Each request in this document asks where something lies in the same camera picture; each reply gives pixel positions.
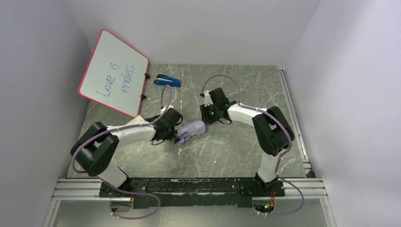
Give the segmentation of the black and lavender umbrella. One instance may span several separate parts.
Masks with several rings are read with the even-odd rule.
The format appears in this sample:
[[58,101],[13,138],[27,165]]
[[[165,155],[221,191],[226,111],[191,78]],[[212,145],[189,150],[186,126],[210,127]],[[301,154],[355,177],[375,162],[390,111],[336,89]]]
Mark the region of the black and lavender umbrella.
[[199,136],[206,132],[206,124],[203,121],[194,121],[179,128],[175,132],[175,145],[185,144],[193,136]]

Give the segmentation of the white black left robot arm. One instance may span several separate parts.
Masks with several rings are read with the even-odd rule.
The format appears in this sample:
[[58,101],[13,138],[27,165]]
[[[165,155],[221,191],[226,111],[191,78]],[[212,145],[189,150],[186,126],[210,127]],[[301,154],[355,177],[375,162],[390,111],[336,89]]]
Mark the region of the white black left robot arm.
[[168,108],[162,115],[131,125],[105,126],[96,122],[72,147],[72,162],[78,163],[88,176],[98,177],[119,190],[133,192],[132,180],[112,163],[116,150],[136,142],[173,140],[175,127],[182,119],[177,110]]

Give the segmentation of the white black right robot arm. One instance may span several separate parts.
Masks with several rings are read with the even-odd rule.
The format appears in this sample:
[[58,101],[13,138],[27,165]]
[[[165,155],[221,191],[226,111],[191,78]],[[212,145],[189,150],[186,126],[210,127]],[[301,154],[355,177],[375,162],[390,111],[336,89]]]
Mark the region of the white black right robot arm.
[[255,179],[264,186],[273,184],[278,179],[280,161],[291,150],[295,138],[282,111],[277,106],[260,109],[238,101],[230,102],[220,87],[211,91],[205,90],[200,96],[204,98],[200,112],[206,125],[223,123],[225,120],[228,124],[241,122],[254,128],[263,151]]

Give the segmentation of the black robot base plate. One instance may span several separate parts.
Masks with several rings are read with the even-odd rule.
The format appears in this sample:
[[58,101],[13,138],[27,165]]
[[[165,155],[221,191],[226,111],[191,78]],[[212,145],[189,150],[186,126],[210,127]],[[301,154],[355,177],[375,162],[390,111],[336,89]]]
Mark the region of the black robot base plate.
[[106,183],[99,197],[133,202],[133,209],[150,207],[226,206],[253,208],[256,197],[283,197],[281,180],[264,186],[255,177],[229,178],[132,178],[135,195],[121,193]]

